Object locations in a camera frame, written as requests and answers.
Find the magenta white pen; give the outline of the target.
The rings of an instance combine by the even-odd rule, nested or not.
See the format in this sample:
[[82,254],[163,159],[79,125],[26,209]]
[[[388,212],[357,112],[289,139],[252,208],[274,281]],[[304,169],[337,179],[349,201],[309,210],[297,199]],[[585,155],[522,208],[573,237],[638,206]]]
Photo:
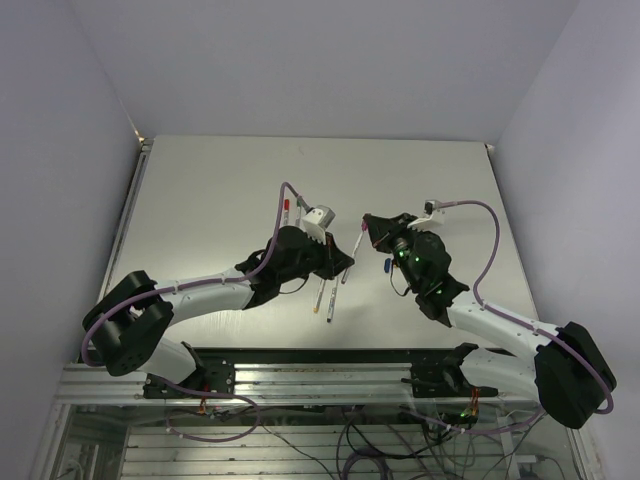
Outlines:
[[363,232],[361,230],[361,226],[360,226],[360,232],[358,234],[358,237],[356,238],[356,241],[355,241],[355,244],[354,244],[354,247],[353,247],[353,250],[352,250],[352,255],[351,255],[352,259],[354,260],[354,263],[350,267],[347,267],[347,269],[344,271],[344,273],[343,273],[343,275],[341,277],[341,284],[342,285],[347,283],[350,271],[355,266],[357,253],[358,253],[358,250],[360,248],[361,242],[363,240],[364,234],[365,234],[365,232]]

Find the yellow white pen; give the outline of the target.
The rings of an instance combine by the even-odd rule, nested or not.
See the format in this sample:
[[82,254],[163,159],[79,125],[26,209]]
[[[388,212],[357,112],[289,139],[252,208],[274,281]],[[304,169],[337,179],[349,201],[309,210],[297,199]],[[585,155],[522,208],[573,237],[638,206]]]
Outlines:
[[319,312],[321,303],[322,303],[322,299],[324,296],[324,291],[326,288],[326,280],[322,279],[319,283],[316,295],[315,295],[315,300],[314,300],[314,305],[313,305],[313,313],[317,314]]

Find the blue white pen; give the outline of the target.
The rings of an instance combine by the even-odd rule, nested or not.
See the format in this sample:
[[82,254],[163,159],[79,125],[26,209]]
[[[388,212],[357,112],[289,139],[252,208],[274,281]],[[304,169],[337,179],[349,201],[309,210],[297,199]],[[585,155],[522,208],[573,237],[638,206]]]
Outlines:
[[333,318],[334,318],[335,304],[336,304],[339,285],[340,285],[340,280],[336,278],[336,280],[335,280],[335,282],[334,282],[334,284],[332,286],[332,289],[331,289],[329,304],[328,304],[328,308],[327,308],[327,315],[326,315],[326,322],[327,323],[331,323],[333,321]]

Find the red white pen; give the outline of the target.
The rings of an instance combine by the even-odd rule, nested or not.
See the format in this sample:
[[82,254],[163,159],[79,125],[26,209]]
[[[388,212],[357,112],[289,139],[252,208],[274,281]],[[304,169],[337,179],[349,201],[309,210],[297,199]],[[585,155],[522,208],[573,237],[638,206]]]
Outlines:
[[284,209],[284,200],[283,200],[283,208],[282,208],[282,214],[281,214],[281,220],[280,220],[280,228],[283,229],[285,227],[287,227],[289,225],[290,222],[290,209],[288,211],[286,211]]

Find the green white pen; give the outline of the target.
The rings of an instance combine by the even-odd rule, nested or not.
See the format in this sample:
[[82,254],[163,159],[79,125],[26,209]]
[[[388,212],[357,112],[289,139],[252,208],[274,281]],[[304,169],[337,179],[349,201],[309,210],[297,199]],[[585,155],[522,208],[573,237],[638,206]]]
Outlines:
[[303,207],[303,200],[302,200],[302,206],[297,206],[296,205],[296,210],[295,210],[294,225],[297,228],[299,228],[301,226],[301,218],[302,218],[303,212],[304,212],[304,207]]

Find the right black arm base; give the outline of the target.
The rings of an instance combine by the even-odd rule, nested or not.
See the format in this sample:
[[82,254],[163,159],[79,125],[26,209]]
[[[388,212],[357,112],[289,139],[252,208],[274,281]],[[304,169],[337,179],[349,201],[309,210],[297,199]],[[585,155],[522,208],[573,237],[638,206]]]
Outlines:
[[474,393],[495,397],[495,388],[477,388],[461,371],[462,362],[478,349],[478,345],[465,342],[453,349],[411,350],[409,374],[401,382],[411,387],[414,398],[471,398]]

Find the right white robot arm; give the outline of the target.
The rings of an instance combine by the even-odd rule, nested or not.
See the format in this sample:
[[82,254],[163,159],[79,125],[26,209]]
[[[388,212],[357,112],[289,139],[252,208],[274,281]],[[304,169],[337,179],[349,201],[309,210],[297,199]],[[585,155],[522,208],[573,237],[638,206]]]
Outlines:
[[427,318],[505,351],[498,355],[475,344],[456,348],[440,373],[442,387],[455,396],[472,387],[512,392],[538,402],[571,429],[608,413],[617,381],[588,330],[575,322],[556,326],[518,316],[482,300],[475,287],[450,274],[451,257],[430,221],[407,213],[363,218],[372,247],[392,256]]

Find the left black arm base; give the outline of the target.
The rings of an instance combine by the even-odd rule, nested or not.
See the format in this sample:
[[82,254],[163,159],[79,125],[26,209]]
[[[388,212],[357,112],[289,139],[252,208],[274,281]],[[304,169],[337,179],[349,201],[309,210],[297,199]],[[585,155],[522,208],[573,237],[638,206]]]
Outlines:
[[231,361],[208,353],[201,356],[186,342],[162,340],[142,372],[147,374],[145,399],[231,399],[234,393],[236,371]]

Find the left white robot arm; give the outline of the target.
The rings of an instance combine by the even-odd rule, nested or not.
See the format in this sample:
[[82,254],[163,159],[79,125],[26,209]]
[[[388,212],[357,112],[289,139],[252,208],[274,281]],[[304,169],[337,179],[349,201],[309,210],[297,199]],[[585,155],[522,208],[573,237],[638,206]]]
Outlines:
[[265,248],[209,277],[160,284],[143,270],[131,272],[84,317],[82,359],[90,360],[93,347],[111,376],[139,370],[192,397],[206,383],[205,368],[188,343],[166,337],[170,326],[262,306],[280,295],[285,283],[312,275],[333,280],[354,263],[331,234],[320,243],[300,228],[285,226]]

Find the aluminium frame rail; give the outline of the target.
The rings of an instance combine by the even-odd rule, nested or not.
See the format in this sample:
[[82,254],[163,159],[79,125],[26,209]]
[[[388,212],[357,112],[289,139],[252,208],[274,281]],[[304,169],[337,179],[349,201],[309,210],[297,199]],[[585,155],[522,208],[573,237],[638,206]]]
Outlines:
[[[415,402],[469,402],[469,391],[412,387],[408,363],[396,364],[238,364],[224,390],[261,406],[363,405]],[[63,369],[54,401],[86,406],[196,406],[198,396],[168,388],[153,398],[143,391],[147,376],[110,376],[104,368],[70,364]]]

